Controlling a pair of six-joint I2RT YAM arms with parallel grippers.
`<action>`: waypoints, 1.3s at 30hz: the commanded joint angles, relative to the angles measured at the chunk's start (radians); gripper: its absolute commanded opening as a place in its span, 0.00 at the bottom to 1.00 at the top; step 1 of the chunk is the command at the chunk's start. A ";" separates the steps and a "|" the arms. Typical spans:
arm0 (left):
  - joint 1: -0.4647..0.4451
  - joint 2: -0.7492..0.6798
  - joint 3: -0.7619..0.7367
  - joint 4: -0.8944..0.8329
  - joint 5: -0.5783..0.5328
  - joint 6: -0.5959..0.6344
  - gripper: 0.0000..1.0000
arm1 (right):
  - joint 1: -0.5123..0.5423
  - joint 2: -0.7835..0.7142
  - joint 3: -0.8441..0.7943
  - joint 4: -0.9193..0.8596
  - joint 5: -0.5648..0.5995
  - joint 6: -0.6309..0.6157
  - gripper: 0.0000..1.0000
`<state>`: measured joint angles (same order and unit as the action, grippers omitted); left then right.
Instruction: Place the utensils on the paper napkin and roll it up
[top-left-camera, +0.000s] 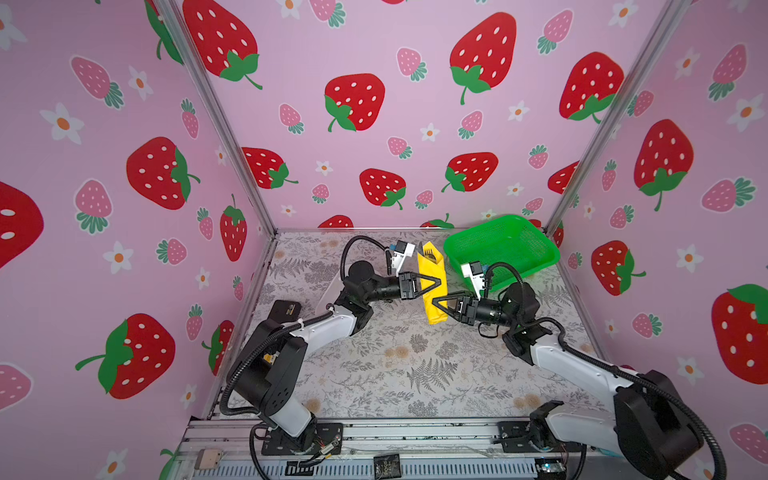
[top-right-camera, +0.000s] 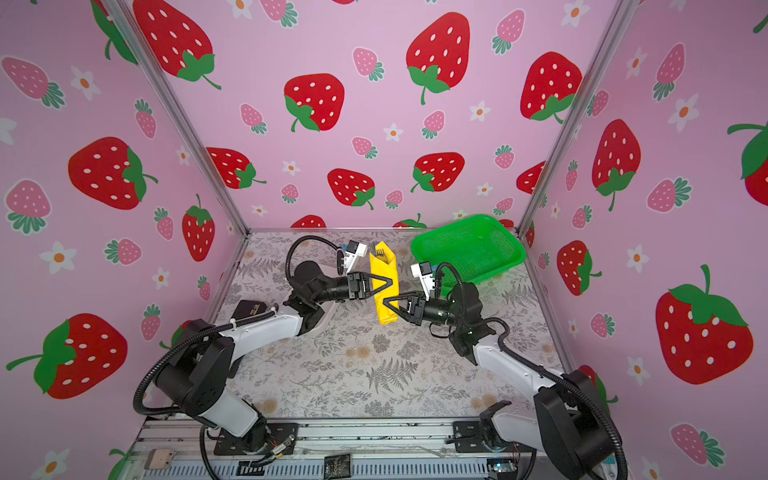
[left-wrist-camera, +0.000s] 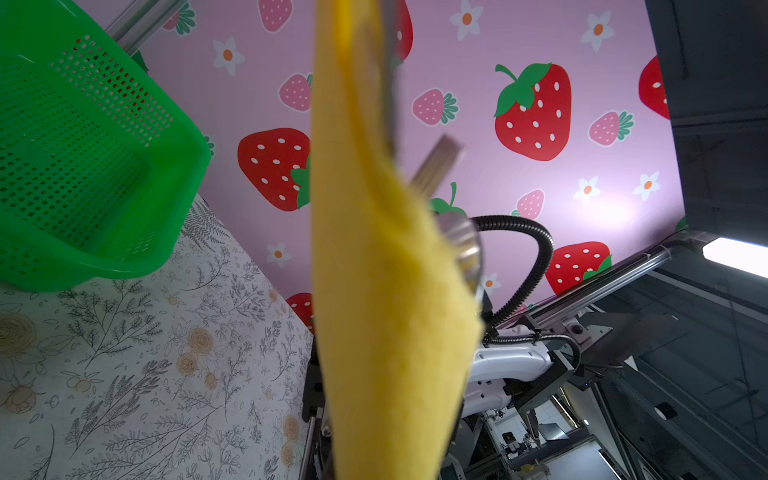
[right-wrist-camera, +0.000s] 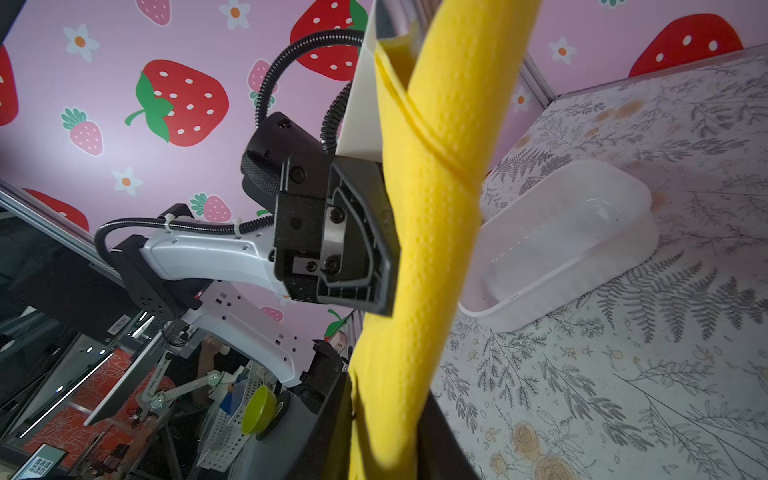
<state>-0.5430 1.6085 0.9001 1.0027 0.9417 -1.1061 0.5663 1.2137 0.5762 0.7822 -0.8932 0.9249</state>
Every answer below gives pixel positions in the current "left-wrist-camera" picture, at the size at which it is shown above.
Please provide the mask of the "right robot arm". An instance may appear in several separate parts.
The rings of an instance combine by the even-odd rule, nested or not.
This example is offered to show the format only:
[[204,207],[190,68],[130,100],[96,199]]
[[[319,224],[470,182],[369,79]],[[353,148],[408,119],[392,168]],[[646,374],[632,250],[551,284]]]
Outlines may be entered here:
[[521,415],[547,401],[580,366],[542,342],[513,343],[475,352],[464,392],[462,418],[514,408]]

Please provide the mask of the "green plastic basket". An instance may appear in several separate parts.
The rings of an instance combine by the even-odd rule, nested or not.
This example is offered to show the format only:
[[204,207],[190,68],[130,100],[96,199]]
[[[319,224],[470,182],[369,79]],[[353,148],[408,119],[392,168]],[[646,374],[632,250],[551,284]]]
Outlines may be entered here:
[[211,160],[187,115],[70,1],[1,5],[1,280],[152,273]]

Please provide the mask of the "silver fork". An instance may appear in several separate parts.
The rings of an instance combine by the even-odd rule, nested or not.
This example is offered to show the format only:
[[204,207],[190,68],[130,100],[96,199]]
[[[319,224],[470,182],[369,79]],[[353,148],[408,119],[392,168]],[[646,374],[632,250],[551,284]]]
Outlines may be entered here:
[[441,136],[417,169],[411,188],[420,196],[430,198],[461,160],[464,151],[465,147],[455,138]]

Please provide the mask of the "yellow paper napkin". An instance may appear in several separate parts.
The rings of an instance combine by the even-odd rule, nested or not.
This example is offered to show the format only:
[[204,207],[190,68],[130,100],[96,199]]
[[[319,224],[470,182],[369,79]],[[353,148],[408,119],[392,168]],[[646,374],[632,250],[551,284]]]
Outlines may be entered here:
[[316,6],[311,107],[315,334],[337,479],[434,479],[483,330],[425,196],[400,177],[376,1]]

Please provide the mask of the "silver spoon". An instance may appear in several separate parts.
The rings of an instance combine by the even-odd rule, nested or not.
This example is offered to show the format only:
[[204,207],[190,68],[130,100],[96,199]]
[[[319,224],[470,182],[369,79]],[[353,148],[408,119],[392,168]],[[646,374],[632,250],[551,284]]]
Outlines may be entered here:
[[483,253],[476,223],[455,212],[438,214],[436,220],[443,236],[454,249],[456,262],[469,291],[477,302],[482,302]]

